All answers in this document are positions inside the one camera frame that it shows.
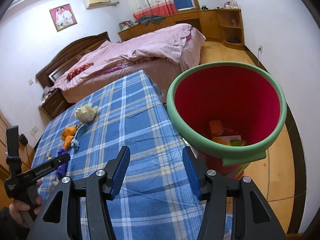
trash can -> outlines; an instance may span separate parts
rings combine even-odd
[[[284,93],[270,74],[238,62],[208,63],[185,71],[169,88],[167,109],[176,130],[199,151],[196,157],[228,177],[236,177],[250,162],[266,158],[287,113]],[[212,120],[236,131],[245,146],[210,140],[207,134]]]

electrical outlet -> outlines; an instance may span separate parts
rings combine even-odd
[[[37,131],[38,131],[38,127],[35,126],[35,127],[30,131],[31,136],[34,137],[34,136],[36,135]]]

crumpled paper ball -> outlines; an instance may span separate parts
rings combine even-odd
[[[75,111],[75,117],[81,123],[89,123],[96,116],[98,109],[99,109],[98,106],[92,107],[92,103],[78,107]]]

checkered blanket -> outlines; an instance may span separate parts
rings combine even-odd
[[[139,71],[96,91],[52,120],[39,143],[33,166],[56,156],[62,131],[79,124],[75,108],[92,103],[99,111],[82,136],[79,150],[70,150],[67,175],[85,178],[120,148],[130,148],[131,160],[120,194],[108,201],[117,239],[197,239],[205,203],[193,195],[182,162],[185,143],[174,129],[156,84]],[[46,200],[57,180],[55,172],[43,178],[39,193]],[[230,235],[231,221],[225,236]],[[84,239],[90,239],[85,199],[81,199]]]

couple in photo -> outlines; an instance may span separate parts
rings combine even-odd
[[[70,11],[65,10],[64,7],[61,7],[56,12],[56,24],[58,28],[73,24],[72,14]]]

